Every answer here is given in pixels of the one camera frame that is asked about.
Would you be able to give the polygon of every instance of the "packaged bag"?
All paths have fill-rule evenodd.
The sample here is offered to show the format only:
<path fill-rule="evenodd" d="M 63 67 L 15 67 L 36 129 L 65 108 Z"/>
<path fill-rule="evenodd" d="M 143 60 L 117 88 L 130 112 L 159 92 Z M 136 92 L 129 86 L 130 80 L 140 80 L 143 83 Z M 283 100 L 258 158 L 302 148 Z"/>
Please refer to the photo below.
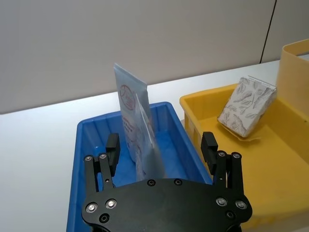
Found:
<path fill-rule="evenodd" d="M 135 94 L 139 98 L 147 117 L 151 121 L 147 84 L 121 68 L 118 64 L 114 64 L 114 72 L 116 77 L 122 121 L 126 134 L 126 144 L 130 151 L 130 156 L 135 162 Z"/>
<path fill-rule="evenodd" d="M 165 169 L 150 121 L 136 95 L 137 122 L 136 173 L 137 180 L 164 178 Z"/>
<path fill-rule="evenodd" d="M 126 143 L 136 164 L 137 180 L 165 177 L 151 124 L 147 84 L 114 65 Z"/>
<path fill-rule="evenodd" d="M 218 121 L 228 130 L 246 138 L 275 100 L 276 95 L 275 86 L 252 76 L 242 77 Z"/>

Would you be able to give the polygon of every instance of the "cardboard box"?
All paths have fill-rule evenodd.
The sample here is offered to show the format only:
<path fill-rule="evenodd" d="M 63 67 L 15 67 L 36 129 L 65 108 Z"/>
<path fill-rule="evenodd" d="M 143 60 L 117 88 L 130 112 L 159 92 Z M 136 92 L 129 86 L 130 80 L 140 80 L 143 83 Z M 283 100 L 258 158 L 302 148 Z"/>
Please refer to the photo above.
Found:
<path fill-rule="evenodd" d="M 275 100 L 276 95 L 275 86 L 251 76 L 242 77 L 218 121 L 245 138 Z"/>

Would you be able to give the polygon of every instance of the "bolt head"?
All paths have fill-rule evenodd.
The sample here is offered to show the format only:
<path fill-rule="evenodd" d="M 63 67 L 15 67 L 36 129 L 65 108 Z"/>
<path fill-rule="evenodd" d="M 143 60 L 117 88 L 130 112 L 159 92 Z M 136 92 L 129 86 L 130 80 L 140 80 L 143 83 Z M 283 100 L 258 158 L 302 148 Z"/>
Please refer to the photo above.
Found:
<path fill-rule="evenodd" d="M 175 179 L 174 180 L 174 184 L 179 186 L 179 185 L 182 185 L 183 184 L 183 181 L 181 179 Z"/>
<path fill-rule="evenodd" d="M 106 202 L 105 207 L 108 209 L 113 209 L 116 207 L 116 205 L 117 205 L 117 201 L 114 199 L 110 199 Z"/>
<path fill-rule="evenodd" d="M 155 186 L 155 180 L 152 180 L 152 179 L 150 179 L 150 180 L 148 180 L 147 181 L 147 185 L 149 185 L 149 186 Z"/>
<path fill-rule="evenodd" d="M 97 204 L 91 203 L 91 204 L 89 204 L 89 205 L 87 206 L 86 212 L 87 212 L 87 213 L 93 213 L 93 212 L 96 211 L 97 208 L 98 208 L 98 205 L 97 205 Z"/>
<path fill-rule="evenodd" d="M 225 156 L 225 153 L 222 152 L 222 151 L 220 151 L 220 152 L 218 153 L 218 155 L 221 156 L 221 157 L 224 157 L 224 156 Z"/>
<path fill-rule="evenodd" d="M 226 206 L 227 205 L 227 201 L 226 199 L 222 198 L 222 197 L 218 197 L 216 199 L 216 202 L 219 206 Z"/>
<path fill-rule="evenodd" d="M 236 201 L 235 204 L 236 204 L 237 208 L 239 208 L 239 209 L 246 209 L 247 208 L 246 203 L 243 202 L 243 201 Z"/>
<path fill-rule="evenodd" d="M 234 218 L 235 218 L 235 215 L 234 215 L 234 213 L 233 213 L 233 212 L 231 212 L 231 211 L 227 211 L 227 213 L 226 213 L 226 217 L 227 217 L 228 219 L 234 219 Z"/>
<path fill-rule="evenodd" d="M 105 159 L 106 158 L 106 154 L 101 154 L 99 157 L 100 157 L 100 159 Z"/>
<path fill-rule="evenodd" d="M 99 221 L 101 223 L 106 223 L 110 219 L 110 216 L 108 214 L 102 214 L 99 218 Z"/>
<path fill-rule="evenodd" d="M 86 160 L 86 161 L 92 160 L 92 156 L 86 156 L 86 157 L 85 157 L 85 160 Z"/>
<path fill-rule="evenodd" d="M 240 158 L 240 154 L 234 153 L 234 154 L 233 154 L 233 157 L 238 159 L 238 158 Z"/>

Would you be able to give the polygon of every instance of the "blue bin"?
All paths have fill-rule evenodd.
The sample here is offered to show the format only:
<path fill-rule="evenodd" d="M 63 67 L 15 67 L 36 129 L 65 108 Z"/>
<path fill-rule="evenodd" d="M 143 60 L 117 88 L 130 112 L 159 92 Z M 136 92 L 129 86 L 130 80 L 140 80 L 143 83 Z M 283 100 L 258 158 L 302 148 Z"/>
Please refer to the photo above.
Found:
<path fill-rule="evenodd" d="M 160 148 L 168 178 L 182 178 L 208 183 L 212 181 L 195 148 L 187 136 L 173 106 L 168 102 L 150 105 L 155 137 Z M 84 157 L 105 152 L 110 133 L 119 133 L 120 158 L 115 177 L 116 187 L 136 181 L 135 163 L 126 146 L 120 111 L 81 121 L 77 126 L 75 155 L 72 172 L 67 232 L 90 232 L 82 220 L 85 200 Z M 102 190 L 101 175 L 98 175 Z"/>

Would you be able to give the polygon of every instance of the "red logo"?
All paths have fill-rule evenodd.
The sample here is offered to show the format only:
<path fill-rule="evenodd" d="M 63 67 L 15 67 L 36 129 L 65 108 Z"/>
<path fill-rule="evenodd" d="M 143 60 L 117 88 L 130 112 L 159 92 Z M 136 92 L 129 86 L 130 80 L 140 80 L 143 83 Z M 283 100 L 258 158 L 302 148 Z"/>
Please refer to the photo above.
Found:
<path fill-rule="evenodd" d="M 132 91 L 126 85 L 122 85 L 120 87 L 120 97 L 122 103 L 126 106 L 127 109 L 133 110 L 135 109 L 135 99 Z"/>

